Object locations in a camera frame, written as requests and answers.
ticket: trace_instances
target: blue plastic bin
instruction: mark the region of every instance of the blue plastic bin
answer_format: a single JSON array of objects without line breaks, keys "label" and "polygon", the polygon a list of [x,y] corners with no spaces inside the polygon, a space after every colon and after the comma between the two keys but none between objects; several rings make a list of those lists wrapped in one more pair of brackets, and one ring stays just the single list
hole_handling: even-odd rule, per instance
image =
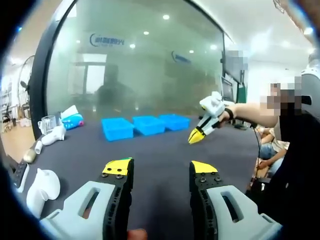
[{"label": "blue plastic bin", "polygon": [[108,141],[130,139],[134,137],[134,126],[122,117],[101,120],[105,138]]},{"label": "blue plastic bin", "polygon": [[135,116],[132,119],[134,127],[145,136],[165,132],[165,123],[155,116]]},{"label": "blue plastic bin", "polygon": [[160,115],[159,119],[164,121],[165,127],[172,130],[182,130],[189,128],[190,119],[176,114]]}]

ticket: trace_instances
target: white ceiling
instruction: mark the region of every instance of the white ceiling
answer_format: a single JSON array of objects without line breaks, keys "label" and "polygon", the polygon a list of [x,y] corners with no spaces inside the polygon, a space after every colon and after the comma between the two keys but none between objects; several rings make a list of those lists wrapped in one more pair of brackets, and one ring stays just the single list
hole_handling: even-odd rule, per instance
[{"label": "white ceiling", "polygon": [[[34,55],[42,33],[62,0],[41,1],[19,32],[9,56],[20,62]],[[225,30],[239,50],[249,50],[252,38],[270,31],[270,47],[252,59],[287,64],[303,68],[308,63],[312,45],[294,26],[287,14],[282,14],[273,0],[194,0]],[[281,46],[289,41],[290,47]]]}]

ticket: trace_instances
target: black doorframe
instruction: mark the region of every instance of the black doorframe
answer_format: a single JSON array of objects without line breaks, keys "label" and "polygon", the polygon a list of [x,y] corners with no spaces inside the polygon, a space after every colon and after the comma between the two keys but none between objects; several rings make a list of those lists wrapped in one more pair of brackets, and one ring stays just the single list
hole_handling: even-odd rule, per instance
[{"label": "black doorframe", "polygon": [[78,0],[63,0],[61,2],[59,7],[54,12],[49,26],[42,34],[39,45],[35,52],[32,65],[32,74],[28,83],[30,96],[30,115],[35,139],[38,139],[41,136],[41,131],[38,128],[38,121],[40,121],[44,116],[48,115],[46,99],[47,75],[54,43],[65,19],[67,18],[67,15],[77,1]]}]

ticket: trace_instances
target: glass wall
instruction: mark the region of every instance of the glass wall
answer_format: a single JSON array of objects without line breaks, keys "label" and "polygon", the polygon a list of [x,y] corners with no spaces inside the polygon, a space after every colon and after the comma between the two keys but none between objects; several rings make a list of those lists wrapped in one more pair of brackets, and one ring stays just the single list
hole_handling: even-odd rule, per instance
[{"label": "glass wall", "polygon": [[79,0],[54,43],[48,114],[197,115],[220,91],[223,33],[180,0]]}]

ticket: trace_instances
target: table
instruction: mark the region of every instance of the table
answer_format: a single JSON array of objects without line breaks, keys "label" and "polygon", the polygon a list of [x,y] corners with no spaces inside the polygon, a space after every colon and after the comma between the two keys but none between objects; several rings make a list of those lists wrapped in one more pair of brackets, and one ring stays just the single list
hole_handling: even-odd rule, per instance
[{"label": "table", "polygon": [[242,192],[252,177],[258,142],[252,129],[224,127],[215,130],[202,142],[188,144],[190,128],[181,131],[108,142],[99,122],[86,123],[67,131],[65,141],[45,146],[30,165],[25,200],[37,168],[53,170],[60,179],[61,192],[47,201],[41,217],[62,209],[64,200],[87,181],[98,178],[111,160],[134,158],[134,184],[128,228],[144,228],[149,239],[193,239],[190,208],[189,163],[192,160],[213,165],[226,184]]}]

